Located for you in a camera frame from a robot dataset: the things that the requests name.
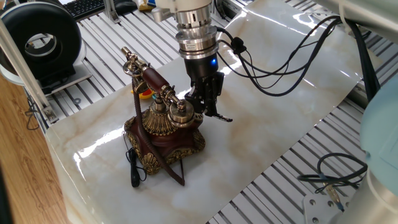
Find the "yellow object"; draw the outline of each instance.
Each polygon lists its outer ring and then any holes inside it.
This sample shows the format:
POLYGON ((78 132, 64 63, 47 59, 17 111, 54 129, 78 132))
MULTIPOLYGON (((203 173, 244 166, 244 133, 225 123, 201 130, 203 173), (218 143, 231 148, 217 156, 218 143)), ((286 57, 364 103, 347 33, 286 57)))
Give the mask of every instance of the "yellow object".
POLYGON ((139 95, 139 98, 140 98, 140 99, 143 99, 143 100, 146 100, 146 99, 151 98, 152 95, 153 95, 154 93, 155 93, 154 91, 148 89, 147 91, 141 93, 141 94, 139 95))

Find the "metal cylinder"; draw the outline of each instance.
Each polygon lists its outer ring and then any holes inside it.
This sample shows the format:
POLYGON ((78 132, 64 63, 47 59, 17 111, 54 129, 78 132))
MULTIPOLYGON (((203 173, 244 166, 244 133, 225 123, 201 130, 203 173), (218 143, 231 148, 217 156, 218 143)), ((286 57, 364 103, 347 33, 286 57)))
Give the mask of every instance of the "metal cylinder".
POLYGON ((175 20, 181 28, 195 28, 200 27, 211 22, 210 19, 210 6, 205 6, 200 9, 192 11, 177 12, 175 20))
POLYGON ((211 26, 210 7, 178 12, 175 15, 180 44, 180 55, 184 59, 201 59, 213 55, 218 50, 217 28, 211 26))
POLYGON ((368 170, 366 178, 354 194, 348 208, 335 223, 398 223, 398 197, 385 188, 368 170))

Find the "metal bracket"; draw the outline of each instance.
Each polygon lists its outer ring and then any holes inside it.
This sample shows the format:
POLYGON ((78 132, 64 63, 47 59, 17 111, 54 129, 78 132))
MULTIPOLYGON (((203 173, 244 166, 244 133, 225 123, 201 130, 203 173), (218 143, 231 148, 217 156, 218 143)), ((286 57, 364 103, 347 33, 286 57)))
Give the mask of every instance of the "metal bracket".
POLYGON ((105 5, 105 11, 104 11, 105 15, 114 23, 119 23, 120 19, 118 14, 116 13, 113 0, 104 0, 104 5, 105 5))
MULTIPOLYGON (((348 207, 349 197, 340 197, 344 207, 348 207)), ((311 194, 303 199, 305 224, 334 224, 343 213, 331 201, 328 195, 311 194)))
POLYGON ((48 121, 51 124, 53 124, 59 120, 59 118, 57 118, 57 116, 55 115, 54 110, 51 108, 51 106, 44 108, 42 111, 43 111, 44 116, 48 119, 48 121))

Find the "cable connector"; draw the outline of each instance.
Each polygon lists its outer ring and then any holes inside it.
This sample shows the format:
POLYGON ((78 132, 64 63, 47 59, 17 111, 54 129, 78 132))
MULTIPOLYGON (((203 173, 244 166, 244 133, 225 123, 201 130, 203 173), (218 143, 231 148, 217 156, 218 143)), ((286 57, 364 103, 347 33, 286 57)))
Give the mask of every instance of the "cable connector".
MULTIPOLYGON (((326 176, 323 173, 320 173, 318 175, 321 179, 327 180, 326 176)), ((328 193, 330 199, 336 204, 339 210, 344 212, 343 204, 341 203, 340 197, 338 196, 338 193, 336 189, 333 187, 333 185, 328 183, 323 183, 323 185, 325 186, 326 192, 328 193)))
POLYGON ((234 50, 234 54, 239 55, 242 52, 245 52, 247 50, 246 46, 243 45, 243 40, 240 39, 239 37, 235 37, 231 41, 231 46, 234 50))

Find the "black ring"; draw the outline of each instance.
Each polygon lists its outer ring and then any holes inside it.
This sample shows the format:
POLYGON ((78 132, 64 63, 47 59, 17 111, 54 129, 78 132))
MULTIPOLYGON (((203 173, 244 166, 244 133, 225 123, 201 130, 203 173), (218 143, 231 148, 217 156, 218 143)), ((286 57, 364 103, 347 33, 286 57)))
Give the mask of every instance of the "black ring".
POLYGON ((2 21, 36 79, 40 80, 71 67, 80 53, 79 27, 74 18, 59 6, 46 2, 28 2, 5 12, 2 21), (26 43, 36 34, 53 35, 57 43, 55 49, 43 57, 27 54, 26 43))

